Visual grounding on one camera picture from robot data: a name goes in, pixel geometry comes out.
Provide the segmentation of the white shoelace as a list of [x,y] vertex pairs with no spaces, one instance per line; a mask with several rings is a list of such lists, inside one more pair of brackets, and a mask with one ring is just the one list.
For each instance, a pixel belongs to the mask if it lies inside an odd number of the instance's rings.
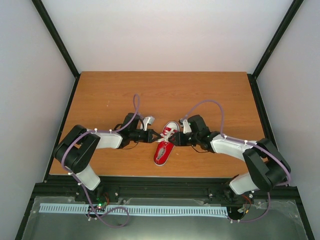
[[161,138],[156,140],[157,143],[165,142],[168,143],[170,137],[172,137],[177,131],[174,129],[165,130],[163,133],[160,134]]

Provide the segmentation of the red canvas sneaker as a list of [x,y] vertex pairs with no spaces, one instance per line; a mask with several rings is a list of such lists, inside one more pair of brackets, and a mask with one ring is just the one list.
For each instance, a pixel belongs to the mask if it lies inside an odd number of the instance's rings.
[[[176,130],[176,132],[178,132],[180,130],[180,127],[175,121],[170,121],[164,126],[161,133],[163,133],[165,130],[171,129]],[[173,148],[174,146],[169,145],[167,142],[158,142],[155,154],[153,156],[154,163],[157,166],[163,166],[167,162]]]

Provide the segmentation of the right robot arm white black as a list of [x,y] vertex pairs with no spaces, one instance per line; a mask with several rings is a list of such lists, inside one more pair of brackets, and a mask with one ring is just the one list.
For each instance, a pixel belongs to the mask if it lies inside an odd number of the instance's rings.
[[269,139],[248,141],[210,131],[200,115],[183,120],[182,131],[171,131],[166,140],[177,147],[200,146],[204,151],[243,161],[248,172],[227,184],[231,196],[257,190],[270,192],[291,179],[290,166]]

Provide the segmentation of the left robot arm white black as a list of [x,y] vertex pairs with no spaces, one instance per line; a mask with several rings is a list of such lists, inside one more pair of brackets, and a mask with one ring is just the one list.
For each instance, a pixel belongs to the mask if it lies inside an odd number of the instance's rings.
[[95,150],[124,149],[130,142],[153,143],[161,139],[160,134],[148,128],[154,120],[153,116],[141,118],[138,114],[128,113],[123,123],[110,130],[91,130],[75,125],[55,147],[53,157],[79,185],[87,188],[86,195],[92,201],[99,201],[103,198],[104,188],[90,166]]

